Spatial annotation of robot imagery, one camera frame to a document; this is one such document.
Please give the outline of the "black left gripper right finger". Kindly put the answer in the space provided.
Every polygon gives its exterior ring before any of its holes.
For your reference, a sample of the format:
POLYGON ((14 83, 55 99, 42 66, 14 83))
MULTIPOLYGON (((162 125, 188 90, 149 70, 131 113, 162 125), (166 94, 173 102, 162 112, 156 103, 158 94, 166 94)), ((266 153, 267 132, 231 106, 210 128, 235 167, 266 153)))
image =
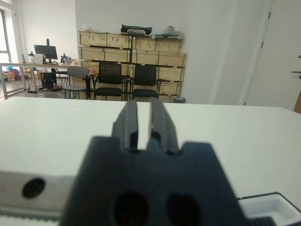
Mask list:
POLYGON ((151 99, 146 150, 132 154, 131 189, 147 200, 146 226, 247 226, 212 146, 178 146, 164 105, 151 99))

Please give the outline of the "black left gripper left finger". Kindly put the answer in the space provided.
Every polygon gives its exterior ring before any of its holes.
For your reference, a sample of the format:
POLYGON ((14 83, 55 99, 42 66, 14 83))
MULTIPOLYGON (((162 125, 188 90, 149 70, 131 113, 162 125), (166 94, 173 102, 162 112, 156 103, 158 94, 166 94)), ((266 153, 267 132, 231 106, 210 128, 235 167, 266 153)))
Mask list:
POLYGON ((135 101, 125 104, 110 137, 93 137, 65 206, 63 226, 136 226, 133 163, 138 143, 135 101))

